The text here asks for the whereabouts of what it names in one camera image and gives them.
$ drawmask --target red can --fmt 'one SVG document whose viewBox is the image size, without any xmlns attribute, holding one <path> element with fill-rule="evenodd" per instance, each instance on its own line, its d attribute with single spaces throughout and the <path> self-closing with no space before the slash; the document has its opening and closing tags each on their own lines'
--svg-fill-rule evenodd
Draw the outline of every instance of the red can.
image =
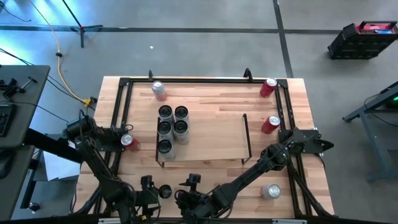
<svg viewBox="0 0 398 224">
<path fill-rule="evenodd" d="M 264 84 L 262 84 L 261 90 L 260 90 L 260 95 L 262 97 L 268 97 L 271 95 L 271 93 L 276 89 L 277 82 L 273 78 L 267 78 L 266 81 L 264 81 Z"/>
<path fill-rule="evenodd" d="M 261 131 L 266 134 L 272 133 L 280 124 L 280 119 L 277 116 L 269 116 L 266 122 L 262 124 Z"/>
<path fill-rule="evenodd" d="M 132 136 L 132 134 L 124 134 L 121 138 L 122 145 L 125 149 L 136 152 L 141 148 L 141 143 Z"/>
</svg>

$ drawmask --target black desk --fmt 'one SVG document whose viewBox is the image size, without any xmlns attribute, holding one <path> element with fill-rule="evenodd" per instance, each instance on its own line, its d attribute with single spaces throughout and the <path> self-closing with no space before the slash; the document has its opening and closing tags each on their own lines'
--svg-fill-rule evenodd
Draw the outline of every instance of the black desk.
<svg viewBox="0 0 398 224">
<path fill-rule="evenodd" d="M 27 170 L 33 169 L 21 208 L 27 208 L 30 202 L 35 187 L 35 182 L 33 181 L 35 165 L 33 164 L 38 163 L 32 160 L 35 148 L 51 152 L 71 161 L 81 162 L 76 150 L 68 147 L 64 141 L 56 141 L 29 128 L 36 110 L 35 105 L 39 102 L 49 71 L 50 67 L 46 65 L 3 65 L 0 67 L 0 79 L 3 79 L 5 84 L 11 78 L 17 80 L 18 86 L 22 86 L 29 81 L 28 77 L 37 80 L 37 83 L 32 82 L 26 86 L 25 93 L 16 93 L 12 97 L 14 102 L 8 102 L 0 94 L 1 104 L 14 103 L 17 105 L 7 136 L 0 138 L 0 150 L 13 149 L 16 151 L 10 173 L 6 178 L 0 180 L 0 198 L 2 199 L 0 220 L 9 220 L 11 218 Z"/>
</svg>

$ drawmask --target soda can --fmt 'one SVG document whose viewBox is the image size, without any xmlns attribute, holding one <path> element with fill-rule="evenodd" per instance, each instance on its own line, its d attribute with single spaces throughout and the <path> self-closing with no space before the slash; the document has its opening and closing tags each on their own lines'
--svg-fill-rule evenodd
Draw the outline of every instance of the soda can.
<svg viewBox="0 0 398 224">
<path fill-rule="evenodd" d="M 174 124 L 174 136 L 181 144 L 189 142 L 189 129 L 185 121 L 177 121 Z"/>
<path fill-rule="evenodd" d="M 271 93 L 277 88 L 278 83 L 273 78 L 267 78 L 262 84 L 260 95 L 262 97 L 269 97 Z"/>
<path fill-rule="evenodd" d="M 124 149 L 136 152 L 139 151 L 141 148 L 141 143 L 132 136 L 132 134 L 124 134 L 120 140 Z"/>
<path fill-rule="evenodd" d="M 261 187 L 260 194 L 264 199 L 277 199 L 280 197 L 281 190 L 276 184 L 266 184 Z"/>
<path fill-rule="evenodd" d="M 156 81 L 152 83 L 152 91 L 158 101 L 165 101 L 167 99 L 166 90 L 164 85 L 160 81 Z"/>
<path fill-rule="evenodd" d="M 165 159 L 174 159 L 173 144 L 169 140 L 161 140 L 157 144 L 157 151 Z"/>
<path fill-rule="evenodd" d="M 173 110 L 168 105 L 163 105 L 159 108 L 159 117 L 161 121 L 167 121 L 170 124 L 174 124 Z"/>
<path fill-rule="evenodd" d="M 264 124 L 262 124 L 261 131 L 266 134 L 272 133 L 280 124 L 280 119 L 277 116 L 269 116 Z"/>
<path fill-rule="evenodd" d="M 184 106 L 176 107 L 174 111 L 175 121 L 185 121 L 189 125 L 188 109 Z"/>
<path fill-rule="evenodd" d="M 174 134 L 172 125 L 167 121 L 162 121 L 157 126 L 157 133 L 159 134 L 159 140 L 169 140 L 174 142 Z"/>
</svg>

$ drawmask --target silver can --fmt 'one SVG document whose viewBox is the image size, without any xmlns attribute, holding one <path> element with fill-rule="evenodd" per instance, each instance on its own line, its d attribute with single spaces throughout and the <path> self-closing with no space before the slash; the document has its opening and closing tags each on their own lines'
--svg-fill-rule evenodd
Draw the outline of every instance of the silver can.
<svg viewBox="0 0 398 224">
<path fill-rule="evenodd" d="M 276 184 L 266 184 L 261 187 L 261 196 L 264 199 L 277 199 L 280 194 L 280 187 Z"/>
<path fill-rule="evenodd" d="M 167 99 L 166 90 L 162 82 L 160 81 L 153 82 L 152 91 L 154 92 L 156 100 L 165 101 Z"/>
<path fill-rule="evenodd" d="M 175 121 L 185 121 L 189 125 L 188 109 L 184 106 L 176 107 L 174 111 Z"/>
<path fill-rule="evenodd" d="M 161 140 L 157 144 L 157 151 L 165 159 L 174 159 L 173 144 L 169 140 Z"/>
<path fill-rule="evenodd" d="M 171 125 L 174 124 L 173 109 L 169 105 L 164 105 L 159 108 L 159 117 L 161 121 L 167 121 Z"/>
<path fill-rule="evenodd" d="M 159 140 L 169 140 L 170 142 L 174 142 L 174 134 L 173 127 L 167 121 L 162 121 L 157 126 L 157 133 L 159 134 Z"/>
<path fill-rule="evenodd" d="M 181 144 L 189 142 L 189 128 L 185 121 L 177 121 L 174 124 L 174 136 Z"/>
</svg>

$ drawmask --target yellow cable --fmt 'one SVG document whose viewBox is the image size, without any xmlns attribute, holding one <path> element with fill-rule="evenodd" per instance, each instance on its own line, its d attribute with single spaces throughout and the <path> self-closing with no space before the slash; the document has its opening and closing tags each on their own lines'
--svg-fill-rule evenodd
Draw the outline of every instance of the yellow cable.
<svg viewBox="0 0 398 224">
<path fill-rule="evenodd" d="M 45 22 L 47 23 L 47 25 L 49 25 L 49 27 L 50 27 L 50 29 L 51 29 L 51 32 L 52 32 L 52 34 L 54 35 L 55 40 L 57 41 L 57 52 L 58 52 L 58 53 L 61 53 L 61 50 L 60 50 L 60 43 L 59 43 L 59 41 L 58 41 L 58 37 L 57 37 L 57 35 L 55 34 L 54 29 L 52 28 L 51 24 L 46 20 L 46 18 L 43 16 L 43 14 L 37 9 L 36 5 L 32 2 L 32 0 L 29 0 L 29 1 L 30 1 L 30 3 L 33 5 L 33 7 L 35 7 L 36 11 L 43 17 L 43 19 L 45 20 Z M 70 87 L 69 87 L 68 84 L 66 83 L 65 79 L 63 78 L 62 72 L 61 72 L 61 59 L 60 59 L 59 56 L 57 56 L 57 57 L 58 57 L 58 74 L 60 75 L 60 78 L 61 78 L 63 84 L 66 86 L 66 88 L 68 89 L 68 91 L 70 92 L 70 94 L 72 94 L 75 98 L 79 99 L 80 101 L 85 102 L 86 105 L 88 105 L 87 102 L 90 101 L 90 100 L 81 99 L 81 98 L 80 98 L 79 96 L 77 96 L 74 92 L 72 92 L 72 90 L 70 89 Z"/>
</svg>

